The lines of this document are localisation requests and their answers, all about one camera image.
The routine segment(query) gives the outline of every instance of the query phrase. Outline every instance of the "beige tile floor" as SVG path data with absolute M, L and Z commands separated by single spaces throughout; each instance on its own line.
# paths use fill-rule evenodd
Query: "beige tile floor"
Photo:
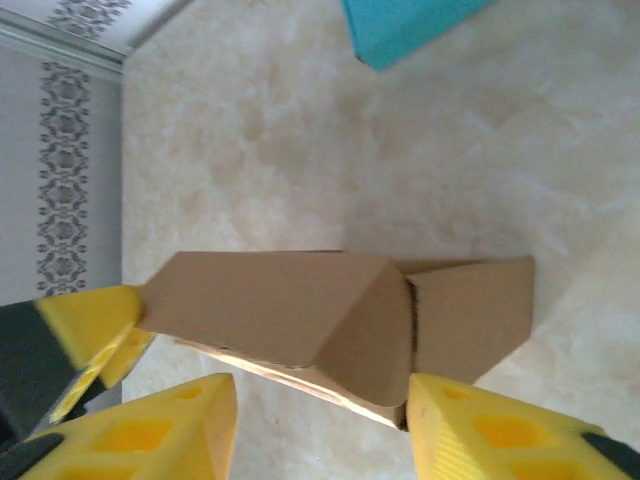
M 176 250 L 538 261 L 482 386 L 640 448 L 640 3 L 498 0 L 383 74 L 338 0 L 195 0 L 127 62 L 124 278 Z M 125 399 L 229 370 L 160 339 Z M 406 435 L 238 373 L 234 479 L 414 478 Z

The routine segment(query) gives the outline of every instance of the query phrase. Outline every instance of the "cardboard box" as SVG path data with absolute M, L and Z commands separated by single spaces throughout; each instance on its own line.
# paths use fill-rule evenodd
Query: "cardboard box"
M 473 382 L 531 329 L 533 260 L 176 254 L 140 328 L 401 425 L 413 371 Z

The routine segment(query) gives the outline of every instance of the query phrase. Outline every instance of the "cardboard flap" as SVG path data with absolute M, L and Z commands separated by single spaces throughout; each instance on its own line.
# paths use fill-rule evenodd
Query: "cardboard flap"
M 531 257 L 411 275 L 418 297 L 416 371 L 473 383 L 529 338 Z
M 376 405 L 405 403 L 413 361 L 411 289 L 388 262 L 322 347 L 322 372 Z
M 140 328 L 306 367 L 389 262 L 342 253 L 178 253 L 141 287 Z

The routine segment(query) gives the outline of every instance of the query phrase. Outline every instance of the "wall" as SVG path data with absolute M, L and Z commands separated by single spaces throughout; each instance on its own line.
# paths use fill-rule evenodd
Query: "wall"
M 0 0 L 0 7 L 120 53 L 188 0 Z
M 120 84 L 0 46 L 0 303 L 120 282 Z

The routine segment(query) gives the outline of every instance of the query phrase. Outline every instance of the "blue box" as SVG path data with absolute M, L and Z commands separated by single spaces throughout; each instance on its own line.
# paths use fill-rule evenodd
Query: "blue box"
M 342 0 L 356 57 L 384 70 L 491 0 Z

